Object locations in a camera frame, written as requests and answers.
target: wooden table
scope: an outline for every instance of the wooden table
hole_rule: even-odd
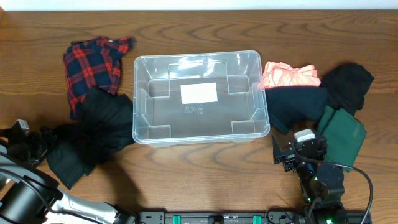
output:
[[[70,122],[62,53],[71,41],[99,35],[137,40],[123,58],[119,89],[130,98],[132,65],[140,55],[256,50],[263,66],[268,60],[310,63],[319,75],[342,62],[364,65],[375,79],[355,116],[368,132],[355,166],[372,178],[374,223],[398,220],[397,11],[6,12],[0,25],[0,128],[16,119],[33,130]],[[46,162],[39,169],[55,177]],[[352,172],[344,185],[345,207],[363,210],[365,179]],[[70,193],[135,210],[302,206],[297,175],[272,163],[270,134],[247,143],[134,144]]]

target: black cloth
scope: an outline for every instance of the black cloth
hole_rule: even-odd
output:
[[[343,108],[353,115],[362,109],[364,95],[368,92],[374,77],[355,63],[340,65],[326,74],[321,87],[328,89],[328,105],[333,109]]]
[[[328,91],[314,86],[282,86],[266,89],[271,126],[287,134],[293,124],[318,121],[326,106]]]
[[[49,152],[47,161],[55,175],[71,189],[96,164],[106,162],[112,153],[134,143],[132,103],[125,95],[113,96],[92,88],[82,104],[77,124],[61,125],[54,133],[58,144]]]

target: white wall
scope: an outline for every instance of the white wall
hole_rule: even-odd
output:
[[[0,0],[5,11],[398,9],[398,0]]]

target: pink cloth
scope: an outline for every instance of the pink cloth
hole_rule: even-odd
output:
[[[292,68],[282,62],[267,62],[262,74],[261,87],[319,86],[321,80],[317,77],[317,73],[313,65],[307,65],[303,68]]]

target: green connector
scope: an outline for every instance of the green connector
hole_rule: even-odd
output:
[[[253,215],[253,224],[261,224],[261,216]]]
[[[173,224],[181,224],[181,216],[180,215],[173,216]]]

